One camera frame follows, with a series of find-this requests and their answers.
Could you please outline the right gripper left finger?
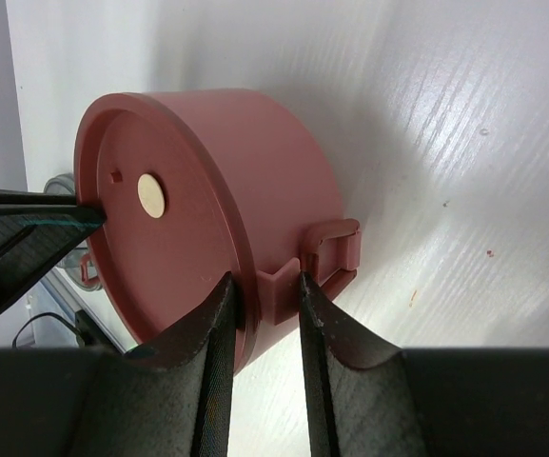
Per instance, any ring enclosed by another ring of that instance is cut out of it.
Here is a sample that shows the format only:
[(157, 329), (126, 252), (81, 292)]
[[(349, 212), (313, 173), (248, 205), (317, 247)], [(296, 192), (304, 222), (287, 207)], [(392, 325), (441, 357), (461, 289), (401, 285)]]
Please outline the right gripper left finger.
[(224, 456), (237, 291), (203, 303), (124, 355), (0, 349), (0, 456)]

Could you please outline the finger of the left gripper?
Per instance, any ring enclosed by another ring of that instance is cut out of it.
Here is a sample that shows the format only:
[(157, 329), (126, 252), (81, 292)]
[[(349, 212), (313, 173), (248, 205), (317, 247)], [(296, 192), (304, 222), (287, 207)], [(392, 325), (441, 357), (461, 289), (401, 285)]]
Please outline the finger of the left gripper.
[(73, 195), (0, 189), (0, 315), (105, 221)]

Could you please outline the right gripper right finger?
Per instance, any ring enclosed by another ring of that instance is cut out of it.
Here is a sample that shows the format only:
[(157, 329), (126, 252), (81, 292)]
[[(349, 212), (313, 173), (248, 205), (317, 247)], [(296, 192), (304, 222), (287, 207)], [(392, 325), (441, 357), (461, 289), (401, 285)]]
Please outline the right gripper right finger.
[(315, 456), (549, 456), (549, 348), (399, 348), (300, 277)]

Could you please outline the red steel bowl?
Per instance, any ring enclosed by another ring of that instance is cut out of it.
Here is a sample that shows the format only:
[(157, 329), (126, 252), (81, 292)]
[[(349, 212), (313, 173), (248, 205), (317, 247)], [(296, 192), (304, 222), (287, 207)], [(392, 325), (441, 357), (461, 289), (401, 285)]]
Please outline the red steel bowl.
[(299, 279), (308, 273), (335, 297), (355, 278), (358, 221), (343, 199), (317, 141), (289, 110), (250, 89), (139, 93), (172, 109), (198, 136), (241, 213), (253, 256), (258, 316), (254, 343), (238, 349), (242, 369), (298, 325)]

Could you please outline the red lid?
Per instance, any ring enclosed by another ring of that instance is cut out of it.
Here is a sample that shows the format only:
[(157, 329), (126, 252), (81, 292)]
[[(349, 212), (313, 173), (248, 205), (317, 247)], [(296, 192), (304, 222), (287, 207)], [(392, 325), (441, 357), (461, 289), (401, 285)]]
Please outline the red lid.
[(252, 346), (256, 275), (241, 213), (193, 130), (158, 99), (98, 98), (75, 143), (80, 202), (102, 209), (89, 239), (99, 276), (136, 341), (192, 311), (231, 272), (243, 295), (238, 349)]

